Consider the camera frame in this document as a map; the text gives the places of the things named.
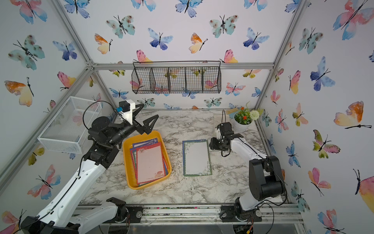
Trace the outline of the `green floral stationery paper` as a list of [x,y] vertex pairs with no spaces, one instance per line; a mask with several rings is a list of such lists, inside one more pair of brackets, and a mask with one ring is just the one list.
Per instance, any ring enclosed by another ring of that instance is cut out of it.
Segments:
[[209,148],[206,139],[183,141],[183,175],[212,175]]

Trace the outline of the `yellow plastic storage tray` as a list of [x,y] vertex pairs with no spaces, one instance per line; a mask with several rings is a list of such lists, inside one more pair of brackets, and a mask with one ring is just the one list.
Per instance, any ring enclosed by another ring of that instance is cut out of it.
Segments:
[[171,176],[171,162],[158,131],[133,136],[123,142],[123,158],[128,186],[140,190]]

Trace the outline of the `red stationery paper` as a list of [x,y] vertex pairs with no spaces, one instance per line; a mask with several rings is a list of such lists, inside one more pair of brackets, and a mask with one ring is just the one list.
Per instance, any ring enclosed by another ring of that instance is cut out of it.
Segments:
[[136,159],[138,185],[153,182],[166,175],[160,142],[138,148]]

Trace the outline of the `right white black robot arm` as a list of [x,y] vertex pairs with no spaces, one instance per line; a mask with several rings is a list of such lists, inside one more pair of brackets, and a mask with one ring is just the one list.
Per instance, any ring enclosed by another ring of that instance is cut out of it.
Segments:
[[279,159],[256,150],[241,134],[234,133],[231,123],[217,125],[216,137],[211,138],[209,147],[221,153],[234,152],[248,165],[249,191],[235,200],[233,211],[228,212],[222,208],[222,221],[261,221],[256,215],[260,211],[260,205],[269,198],[287,194]]

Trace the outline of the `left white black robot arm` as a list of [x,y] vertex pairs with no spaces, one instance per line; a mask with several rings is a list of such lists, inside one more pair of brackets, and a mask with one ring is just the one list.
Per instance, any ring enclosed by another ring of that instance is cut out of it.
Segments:
[[122,101],[114,112],[122,118],[114,123],[108,117],[96,118],[88,128],[88,140],[93,142],[81,158],[79,168],[58,195],[37,216],[27,216],[19,224],[17,233],[25,234],[85,234],[102,223],[124,223],[129,227],[131,213],[125,201],[109,198],[104,204],[81,216],[73,213],[96,180],[110,167],[120,144],[133,132],[150,134],[159,116],[154,115],[143,123],[136,121],[144,108],[132,100]]

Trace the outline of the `stack of stationery papers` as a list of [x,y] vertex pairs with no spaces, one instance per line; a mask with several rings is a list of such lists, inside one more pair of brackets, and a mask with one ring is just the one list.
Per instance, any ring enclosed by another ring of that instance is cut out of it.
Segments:
[[168,166],[157,138],[133,144],[130,149],[138,187],[168,175]]

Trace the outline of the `white potted flower plant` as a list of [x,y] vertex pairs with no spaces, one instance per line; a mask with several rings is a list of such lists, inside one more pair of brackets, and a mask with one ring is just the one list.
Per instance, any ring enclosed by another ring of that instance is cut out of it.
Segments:
[[232,127],[234,132],[243,133],[249,126],[257,121],[263,114],[264,109],[251,109],[246,107],[236,107],[236,111],[233,113]]

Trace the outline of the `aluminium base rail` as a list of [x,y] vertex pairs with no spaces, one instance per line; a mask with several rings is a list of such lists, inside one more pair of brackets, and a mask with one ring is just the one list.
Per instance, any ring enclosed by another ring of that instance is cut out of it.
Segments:
[[244,217],[236,217],[233,204],[127,205],[131,225],[182,224],[304,224],[295,204],[264,204]]

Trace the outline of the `white mesh wall basket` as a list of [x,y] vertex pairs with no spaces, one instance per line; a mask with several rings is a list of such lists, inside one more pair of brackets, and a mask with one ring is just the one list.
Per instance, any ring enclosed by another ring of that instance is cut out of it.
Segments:
[[39,143],[46,150],[82,154],[88,128],[101,109],[100,102],[70,96],[38,136]]

